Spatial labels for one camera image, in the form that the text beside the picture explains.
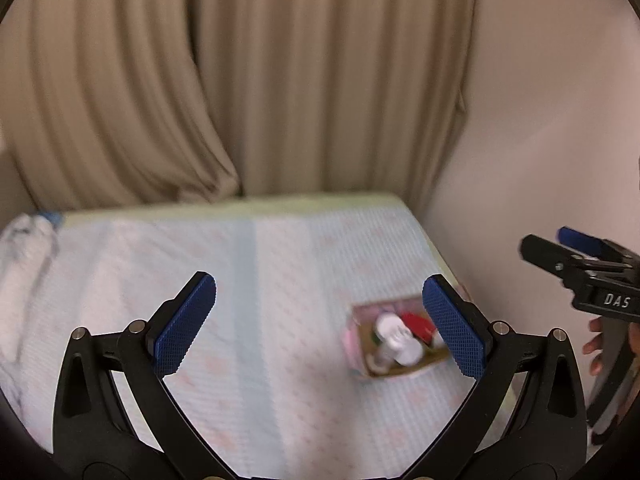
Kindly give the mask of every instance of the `curtain fold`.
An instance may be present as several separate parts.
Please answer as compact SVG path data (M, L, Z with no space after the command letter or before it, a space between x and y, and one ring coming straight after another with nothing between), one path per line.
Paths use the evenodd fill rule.
M450 149L474 0L15 0L0 120L41 207L389 190Z

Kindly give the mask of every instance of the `white wall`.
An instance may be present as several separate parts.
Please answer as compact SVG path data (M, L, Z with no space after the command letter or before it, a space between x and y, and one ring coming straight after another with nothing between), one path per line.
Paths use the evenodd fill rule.
M579 353L590 316L518 243L569 225L640 251L638 18L626 0L478 0L475 20L468 120L425 226L487 317L561 326Z

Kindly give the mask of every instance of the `red object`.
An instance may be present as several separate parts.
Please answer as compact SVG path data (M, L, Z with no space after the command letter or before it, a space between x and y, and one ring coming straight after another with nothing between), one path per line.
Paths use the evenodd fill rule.
M400 314L400 319L411 330L411 332L419 339L422 339L427 345L433 340L433 333L436 332L436 326L431 319L405 312Z

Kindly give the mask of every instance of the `bed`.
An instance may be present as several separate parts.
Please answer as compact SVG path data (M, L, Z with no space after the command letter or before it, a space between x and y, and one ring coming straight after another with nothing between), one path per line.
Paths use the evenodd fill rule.
M361 380L340 343L350 307L419 295L455 277L402 201L318 194L22 216L0 238L0 386L51 450L51 414L71 331L119 332L215 276L216 306L165 381L241 476L394 478L440 433L473 380L453 360L416 377ZM141 440L156 446L116 384ZM483 445L508 420L505 399Z

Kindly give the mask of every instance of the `metal screw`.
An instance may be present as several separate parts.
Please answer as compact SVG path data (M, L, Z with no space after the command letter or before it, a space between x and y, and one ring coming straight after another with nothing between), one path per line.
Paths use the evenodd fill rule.
M566 339L566 332L561 328L556 328L554 330L554 337L558 339L558 341L564 341Z
M142 332L145 329L145 322L141 319L137 319L129 323L129 332L132 334L137 334L138 332Z
M496 321L494 323L494 331L500 335L505 335L509 333L509 325L507 325L503 321Z
M71 339L82 339L86 334L86 329L83 326L79 326L71 333Z

